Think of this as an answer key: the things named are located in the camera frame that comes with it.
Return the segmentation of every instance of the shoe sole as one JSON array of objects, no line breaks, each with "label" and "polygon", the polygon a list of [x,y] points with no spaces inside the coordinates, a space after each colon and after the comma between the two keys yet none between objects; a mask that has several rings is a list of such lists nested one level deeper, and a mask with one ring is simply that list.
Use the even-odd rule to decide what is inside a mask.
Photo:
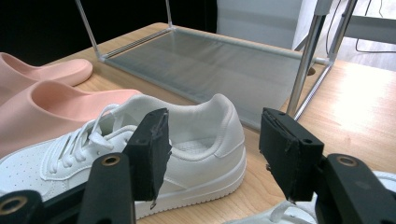
[{"label": "shoe sole", "polygon": [[160,195],[157,199],[157,205],[153,209],[150,209],[152,202],[136,202],[136,219],[179,207],[210,202],[227,196],[241,185],[246,165],[246,151],[244,150],[241,161],[226,175],[194,188]]}]

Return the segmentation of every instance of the metal rod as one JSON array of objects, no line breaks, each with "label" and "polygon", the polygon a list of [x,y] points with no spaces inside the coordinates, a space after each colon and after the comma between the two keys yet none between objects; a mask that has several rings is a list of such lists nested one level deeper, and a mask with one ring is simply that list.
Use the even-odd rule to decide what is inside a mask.
[{"label": "metal rod", "polygon": [[324,70],[320,74],[318,80],[315,82],[315,85],[312,87],[311,91],[308,93],[308,95],[305,97],[305,99],[301,103],[300,107],[298,108],[298,110],[297,110],[297,112],[296,112],[296,114],[294,116],[294,120],[298,120],[300,118],[300,116],[303,114],[305,108],[308,106],[308,104],[311,101],[312,97],[314,97],[315,93],[317,92],[321,82],[326,77],[326,75],[330,72],[331,69],[332,69],[332,64],[328,64],[324,68]]},{"label": "metal rod", "polygon": [[300,61],[300,66],[297,72],[296,79],[294,81],[294,86],[291,92],[290,101],[287,109],[287,114],[289,114],[291,117],[294,117],[297,104],[303,90],[303,85],[305,83],[307,72],[314,56],[315,46],[318,43],[318,38],[320,36],[320,31],[325,18],[326,16],[314,15],[314,18],[312,19],[311,28],[309,30],[306,40],[306,46],[303,52],[303,57]]},{"label": "metal rod", "polygon": [[170,31],[171,31],[170,28],[166,28],[166,29],[164,29],[164,30],[161,30],[161,31],[155,33],[155,34],[148,35],[148,36],[146,36],[146,37],[143,37],[143,38],[141,38],[141,39],[138,39],[138,40],[136,40],[136,41],[134,41],[134,42],[132,42],[132,43],[130,43],[130,44],[128,44],[128,45],[125,45],[125,46],[123,46],[123,47],[121,47],[121,48],[119,48],[119,49],[114,49],[114,50],[110,51],[109,53],[103,55],[102,57],[103,57],[104,59],[107,59],[107,58],[112,57],[112,56],[114,56],[114,55],[116,55],[116,54],[119,54],[119,53],[121,53],[121,52],[123,52],[123,51],[125,51],[125,50],[127,50],[127,49],[131,49],[131,48],[136,47],[136,46],[138,46],[138,45],[141,45],[141,44],[143,44],[143,43],[145,43],[145,42],[147,42],[147,41],[150,41],[151,39],[153,39],[153,38],[155,38],[155,37],[158,37],[158,36],[160,36],[160,35],[164,35],[164,34],[170,32]]},{"label": "metal rod", "polygon": [[165,0],[166,2],[166,14],[168,15],[168,25],[169,28],[172,28],[173,24],[172,24],[172,16],[171,16],[171,7],[169,5],[169,0]]},{"label": "metal rod", "polygon": [[344,35],[347,30],[350,18],[352,17],[353,10],[355,9],[357,0],[349,0],[346,5],[346,11],[343,13],[340,23],[338,25],[337,31],[335,32],[334,39],[332,40],[332,45],[329,50],[328,58],[331,63],[335,62],[338,50],[340,49],[341,43],[344,39]]},{"label": "metal rod", "polygon": [[84,9],[82,8],[82,4],[81,4],[81,2],[79,0],[76,0],[76,4],[77,4],[77,7],[78,7],[79,14],[81,15],[82,21],[84,22],[85,29],[87,29],[87,33],[88,33],[88,36],[90,37],[90,40],[91,40],[91,43],[92,43],[92,46],[93,46],[93,50],[95,51],[96,57],[99,60],[103,60],[102,54],[100,53],[98,45],[96,44],[96,40],[93,37],[93,32],[92,32],[90,24],[88,23],[87,16],[85,15]]}]

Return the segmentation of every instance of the white wall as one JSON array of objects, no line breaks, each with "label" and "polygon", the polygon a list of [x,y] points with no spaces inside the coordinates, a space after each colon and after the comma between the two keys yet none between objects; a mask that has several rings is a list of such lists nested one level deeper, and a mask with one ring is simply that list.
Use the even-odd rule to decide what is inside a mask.
[{"label": "white wall", "polygon": [[304,39],[304,20],[313,0],[218,0],[218,34],[293,49]]}]

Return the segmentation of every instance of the sneaker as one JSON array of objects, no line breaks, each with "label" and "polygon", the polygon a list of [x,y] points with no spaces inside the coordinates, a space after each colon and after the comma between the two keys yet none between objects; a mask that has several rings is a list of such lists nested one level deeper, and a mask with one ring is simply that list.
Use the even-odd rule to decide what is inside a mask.
[{"label": "sneaker", "polygon": [[[378,171],[373,173],[386,189],[396,192],[396,174]],[[317,198],[318,195],[314,194],[311,202],[283,201],[262,213],[227,221],[224,224],[317,224],[318,218],[315,212]]]},{"label": "sneaker", "polygon": [[216,94],[200,105],[172,105],[144,94],[107,106],[98,119],[0,160],[0,196],[33,189],[43,201],[88,180],[93,161],[122,152],[148,112],[169,109],[172,156],[157,205],[136,202],[136,217],[203,203],[235,191],[246,168],[244,133],[233,104]]}]

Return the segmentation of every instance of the white sneaker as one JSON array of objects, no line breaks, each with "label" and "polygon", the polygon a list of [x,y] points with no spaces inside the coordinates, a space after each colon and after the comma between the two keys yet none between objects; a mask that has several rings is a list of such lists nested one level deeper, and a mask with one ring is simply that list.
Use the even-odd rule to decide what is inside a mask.
[{"label": "white sneaker", "polygon": [[0,160],[0,196],[37,190],[46,201],[88,180],[93,161],[121,152],[148,112],[169,109],[172,156],[157,205],[136,202],[136,217],[203,203],[236,190],[246,168],[244,133],[233,104],[216,94],[200,105],[172,105],[139,94],[109,105],[101,116],[57,139],[18,150]]}]

